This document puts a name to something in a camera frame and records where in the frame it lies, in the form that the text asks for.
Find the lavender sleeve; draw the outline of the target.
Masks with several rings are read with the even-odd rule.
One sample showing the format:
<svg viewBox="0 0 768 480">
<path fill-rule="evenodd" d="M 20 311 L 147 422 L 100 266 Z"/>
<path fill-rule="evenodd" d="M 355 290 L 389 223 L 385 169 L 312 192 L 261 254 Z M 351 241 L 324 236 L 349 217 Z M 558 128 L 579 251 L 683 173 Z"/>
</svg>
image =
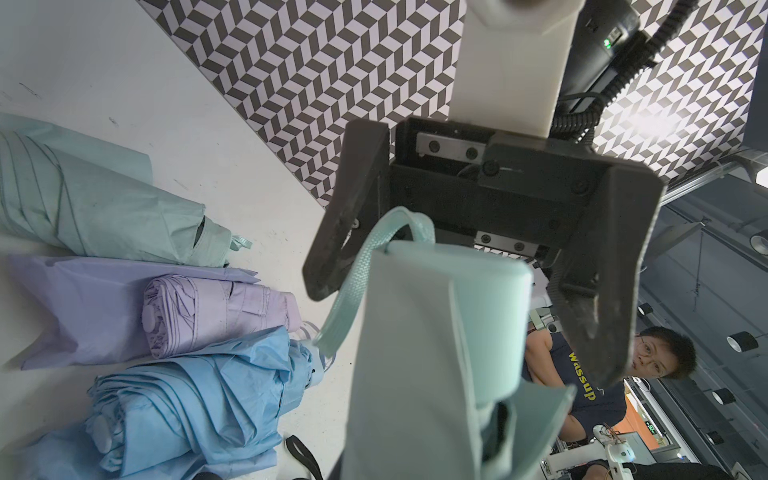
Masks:
<svg viewBox="0 0 768 480">
<path fill-rule="evenodd" d="M 149 356 L 141 322 L 143 293 L 157 277 L 258 282 L 254 271 L 239 268 L 17 254 L 8 260 L 13 278 L 54 318 L 22 358 L 23 370 L 119 364 Z"/>
</svg>

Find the mint green sleeved umbrella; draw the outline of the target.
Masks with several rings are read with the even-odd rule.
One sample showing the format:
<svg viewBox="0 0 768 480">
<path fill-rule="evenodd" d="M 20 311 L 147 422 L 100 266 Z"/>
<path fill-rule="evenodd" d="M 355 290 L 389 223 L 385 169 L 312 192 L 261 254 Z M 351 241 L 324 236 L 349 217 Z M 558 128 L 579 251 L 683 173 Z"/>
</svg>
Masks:
<svg viewBox="0 0 768 480">
<path fill-rule="evenodd" d="M 1 116 L 1 225 L 79 256 L 223 267 L 251 242 L 153 184 L 150 158 L 54 124 Z"/>
</svg>

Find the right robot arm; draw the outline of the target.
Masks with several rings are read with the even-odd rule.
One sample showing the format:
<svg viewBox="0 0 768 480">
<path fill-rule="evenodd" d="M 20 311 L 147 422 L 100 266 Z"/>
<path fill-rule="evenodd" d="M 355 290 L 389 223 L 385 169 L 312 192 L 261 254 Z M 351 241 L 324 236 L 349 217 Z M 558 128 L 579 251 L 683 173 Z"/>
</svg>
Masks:
<svg viewBox="0 0 768 480">
<path fill-rule="evenodd" d="M 303 266 L 308 295 L 335 300 L 321 353 L 347 336 L 372 251 L 408 229 L 414 243 L 536 260 L 591 379 L 622 379 L 666 186 L 647 166 L 595 154 L 588 137 L 695 9 L 675 2 L 648 35 L 626 1 L 470 2 L 449 118 L 345 127 L 335 191 Z"/>
</svg>

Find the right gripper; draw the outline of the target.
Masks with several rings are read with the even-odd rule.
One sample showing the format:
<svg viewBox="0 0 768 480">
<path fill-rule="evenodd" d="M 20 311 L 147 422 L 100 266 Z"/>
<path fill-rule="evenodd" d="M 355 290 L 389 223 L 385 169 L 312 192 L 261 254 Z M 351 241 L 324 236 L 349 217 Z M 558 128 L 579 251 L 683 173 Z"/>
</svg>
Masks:
<svg viewBox="0 0 768 480">
<path fill-rule="evenodd" d="M 340 289 L 363 234 L 353 223 L 388 188 L 390 128 L 346 124 L 335 186 L 302 268 L 307 295 Z M 614 165 L 573 143 L 409 117 L 395 129 L 391 203 L 429 216 L 441 243 L 491 246 L 496 237 L 561 252 L 547 292 L 593 385 L 622 380 L 631 363 L 642 260 L 666 190 L 643 164 Z"/>
</svg>

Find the blue sleeved umbrella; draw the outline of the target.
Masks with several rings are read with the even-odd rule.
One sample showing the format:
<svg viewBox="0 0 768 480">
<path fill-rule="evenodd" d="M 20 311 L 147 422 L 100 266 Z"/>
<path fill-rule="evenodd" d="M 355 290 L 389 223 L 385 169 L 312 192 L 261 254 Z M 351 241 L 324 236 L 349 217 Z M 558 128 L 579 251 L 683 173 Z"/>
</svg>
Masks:
<svg viewBox="0 0 768 480">
<path fill-rule="evenodd" d="M 111 451 L 150 448 L 163 460 L 189 450 L 211 463 L 276 448 L 280 418 L 323 379 L 326 360 L 283 327 L 99 377 L 85 424 Z"/>
</svg>

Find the lavender sleeved umbrella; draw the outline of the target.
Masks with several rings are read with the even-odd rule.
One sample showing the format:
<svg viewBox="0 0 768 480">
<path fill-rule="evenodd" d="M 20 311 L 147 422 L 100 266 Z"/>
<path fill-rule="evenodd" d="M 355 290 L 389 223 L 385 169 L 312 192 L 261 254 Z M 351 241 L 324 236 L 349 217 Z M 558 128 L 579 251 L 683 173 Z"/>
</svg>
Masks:
<svg viewBox="0 0 768 480">
<path fill-rule="evenodd" d="M 259 284 L 166 275 L 153 279 L 143 294 L 142 327 L 155 359 L 301 325 L 293 294 Z"/>
</svg>

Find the blue sleeve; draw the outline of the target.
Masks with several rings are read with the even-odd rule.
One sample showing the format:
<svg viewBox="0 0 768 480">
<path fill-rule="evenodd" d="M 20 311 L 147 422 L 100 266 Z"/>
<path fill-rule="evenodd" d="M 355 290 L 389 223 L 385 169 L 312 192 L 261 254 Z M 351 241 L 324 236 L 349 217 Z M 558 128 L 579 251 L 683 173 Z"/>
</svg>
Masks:
<svg viewBox="0 0 768 480">
<path fill-rule="evenodd" d="M 150 448 L 132 458 L 118 443 L 102 452 L 83 422 L 50 431 L 17 450 L 21 479 L 235 479 L 277 464 L 277 453 L 266 451 L 245 459 L 211 463 L 189 450 L 163 460 Z"/>
</svg>

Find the black sleeved umbrella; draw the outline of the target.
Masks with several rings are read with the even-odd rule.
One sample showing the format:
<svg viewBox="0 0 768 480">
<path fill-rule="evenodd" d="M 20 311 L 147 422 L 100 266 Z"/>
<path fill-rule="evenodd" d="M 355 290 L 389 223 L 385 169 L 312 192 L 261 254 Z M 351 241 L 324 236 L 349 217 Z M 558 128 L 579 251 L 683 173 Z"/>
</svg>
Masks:
<svg viewBox="0 0 768 480">
<path fill-rule="evenodd" d="M 291 457 L 296 460 L 309 474 L 308 477 L 297 477 L 296 480 L 323 480 L 322 470 L 309 448 L 296 436 L 285 439 L 285 447 Z"/>
</svg>

